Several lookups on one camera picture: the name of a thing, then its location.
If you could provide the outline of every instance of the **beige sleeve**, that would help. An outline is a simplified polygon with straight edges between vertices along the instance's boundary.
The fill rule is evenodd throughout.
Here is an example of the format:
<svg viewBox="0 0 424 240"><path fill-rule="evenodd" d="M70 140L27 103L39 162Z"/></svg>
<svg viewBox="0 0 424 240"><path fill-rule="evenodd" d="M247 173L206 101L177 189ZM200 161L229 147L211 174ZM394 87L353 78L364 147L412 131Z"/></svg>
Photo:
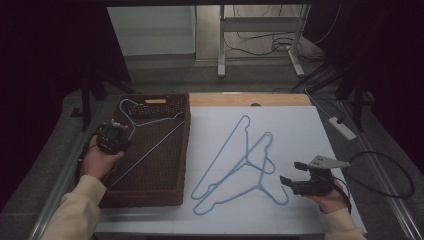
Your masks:
<svg viewBox="0 0 424 240"><path fill-rule="evenodd" d="M329 225L328 232L325 234L326 240L366 239L364 237L364 231L356 227L347 208L325 214L325 218Z"/></svg>
<svg viewBox="0 0 424 240"><path fill-rule="evenodd" d="M106 187L84 175L75 189L63 196L42 239L90 239L100 217L98 207Z"/></svg>

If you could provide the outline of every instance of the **wire hanger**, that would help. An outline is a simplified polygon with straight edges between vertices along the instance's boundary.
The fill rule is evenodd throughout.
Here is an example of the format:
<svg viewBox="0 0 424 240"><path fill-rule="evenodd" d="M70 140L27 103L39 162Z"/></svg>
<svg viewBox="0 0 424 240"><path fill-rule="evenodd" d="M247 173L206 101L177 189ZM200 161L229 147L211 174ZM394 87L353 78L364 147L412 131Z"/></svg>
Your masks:
<svg viewBox="0 0 424 240"><path fill-rule="evenodd" d="M204 181L206 175L208 175L210 169L212 168L212 166L215 164L215 162L217 161L217 159L220 157L222 151L227 147L228 142L230 141L230 139L233 137L234 133L236 132L236 130L240 127L241 123L243 122L243 120L247 120L247 125L244 129L245 131L245 142L246 142L246 151L245 154L241 157L241 159L233 166L233 168L231 168L231 170L223 177L221 178L219 181L211 183L207 186L207 190L206 192L204 192L203 194L201 194L200 196L195 196L196 191L198 191L199 186L201 185L201 183ZM263 176L264 174L272 174L275 172L275 165L274 163L271 161L271 159L268 158L268 148L271 146L272 141L273 141L273 135L270 132L265 132L260 138L259 140L251 147L249 148L249 132L248 132L248 128L250 126L250 117L247 115L243 115L239 122L237 123L237 125L235 126L235 128L232 130L232 132L230 133L229 137L227 138L227 140L224 142L224 145L221 147L221 149L219 150L218 154L215 156L214 160L212 161L212 163L209 165L208 169L206 170L206 172L203 174L202 178L200 179L200 181L197 183L197 185L195 186L194 190L191 193L191 197L194 200L200 200L195 207L193 208L193 213L201 216L204 214L209 213L210 211L212 211L214 209L214 207L218 204L224 204L227 203L229 201L232 201L236 198L239 198L255 189L258 189L262 192L264 192L268 197L270 197L277 205L280 206L284 206L288 203L289 201L289 197L287 195L287 192L285 191L284 187L282 186L281 188L283 189L283 192L286 196L286 200L283 202L279 202L277 201L274 196L272 196L272 194L269 193L269 191L263 186L262 184L262 180L263 180ZM252 153L253 150L255 150L259 144L263 141L265 141L266 139L268 139L268 143L266 144L265 148L264 148L264 159L262 160L262 166L256 166L255 164L253 164L250 160L249 160L249 155ZM267 172L266 169L266 165L267 163L270 163L272 165L272 171ZM221 200L221 201L216 201L212 204L212 206L203 211L200 212L197 210L197 208L216 190L219 188L219 186L225 182L230 176L232 176L234 173L236 173L238 170L240 170L241 168L245 167L245 166L250 166L253 167L254 169L258 170L260 172L260 176L258 179L258 183L250 188L248 188L247 190L242 191L241 193L235 194L225 200Z"/></svg>
<svg viewBox="0 0 424 240"><path fill-rule="evenodd" d="M133 130L131 132L131 134L128 137L128 140L131 140L134 132L142 127L142 126L146 126L152 123L157 123L157 122L161 122L161 121L165 121L165 120L175 120L179 115L183 114L183 112L179 112L177 114L174 115L174 117L168 117L168 118L161 118L161 119L157 119L157 120L153 120L150 122L146 122L146 123L141 123L141 124L137 124L136 122L134 122L134 120L132 120L132 118L124 111L123 109L123 103L129 101L131 103L133 103L134 105L138 105L138 103L136 103L135 101L131 100L131 99L123 99L120 103L119 103L119 109L121 110L121 112L126 116L126 118L130 121ZM165 135L165 137L163 137L155 146L153 146L149 151L147 151L147 153L145 153L137 162L135 162L127 171L125 171L125 173L123 173L114 183L112 183L107 189L111 189L112 187L114 187L119 181L121 181L128 173L130 173L141 161L143 161L152 151L154 151L163 141L165 141L169 136L172 135L172 133L174 133L185 121L183 120L181 123L179 123L174 129L172 129L167 135ZM105 180L104 182L106 182L107 178L110 176L111 173L115 172L118 169L118 164L119 164L119 160L116 161L115 164L115 168L109 172L109 174L107 176L105 176Z"/></svg>

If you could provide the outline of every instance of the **metal frame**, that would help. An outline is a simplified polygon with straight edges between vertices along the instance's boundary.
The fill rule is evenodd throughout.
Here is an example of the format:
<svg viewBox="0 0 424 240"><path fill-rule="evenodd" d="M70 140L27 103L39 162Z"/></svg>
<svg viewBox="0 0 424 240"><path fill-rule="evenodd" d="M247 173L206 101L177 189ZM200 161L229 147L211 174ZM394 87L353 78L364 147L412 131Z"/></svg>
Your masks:
<svg viewBox="0 0 424 240"><path fill-rule="evenodd" d="M310 5L303 5L300 17L225 17L225 5L220 5L218 77L225 77L225 42L226 32L295 32L292 46L288 53L298 77L305 72L299 63L297 45L306 23Z"/></svg>

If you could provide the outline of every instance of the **power strip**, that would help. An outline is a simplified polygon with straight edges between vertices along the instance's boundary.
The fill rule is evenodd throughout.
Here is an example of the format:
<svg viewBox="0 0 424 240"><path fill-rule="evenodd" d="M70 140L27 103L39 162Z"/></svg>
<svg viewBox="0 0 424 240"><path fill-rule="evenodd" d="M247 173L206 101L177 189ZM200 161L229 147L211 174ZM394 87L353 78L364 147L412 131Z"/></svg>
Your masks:
<svg viewBox="0 0 424 240"><path fill-rule="evenodd" d="M341 133L348 141L352 141L356 138L356 135L348 128L344 123L337 123L337 117L328 119L328 122Z"/></svg>

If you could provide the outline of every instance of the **human hand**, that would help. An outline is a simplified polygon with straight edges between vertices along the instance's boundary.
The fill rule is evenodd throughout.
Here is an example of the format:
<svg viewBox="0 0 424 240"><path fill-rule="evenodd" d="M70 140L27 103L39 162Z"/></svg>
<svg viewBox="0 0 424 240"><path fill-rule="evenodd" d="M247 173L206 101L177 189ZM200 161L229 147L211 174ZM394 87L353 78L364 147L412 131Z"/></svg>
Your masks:
<svg viewBox="0 0 424 240"><path fill-rule="evenodd" d="M124 157L121 151L116 155L108 155L102 152L96 145L97 136L90 141L90 147L84 158L84 174L95 177L100 181L112 169L115 162Z"/></svg>
<svg viewBox="0 0 424 240"><path fill-rule="evenodd" d="M340 189L343 189L340 183L336 179L334 179L334 184ZM340 193L338 193L334 189L331 190L331 192L325 196L305 196L305 197L312 199L314 202L318 203L318 205L321 207L322 211L325 214L332 213L346 207L346 203L343 197L340 195Z"/></svg>

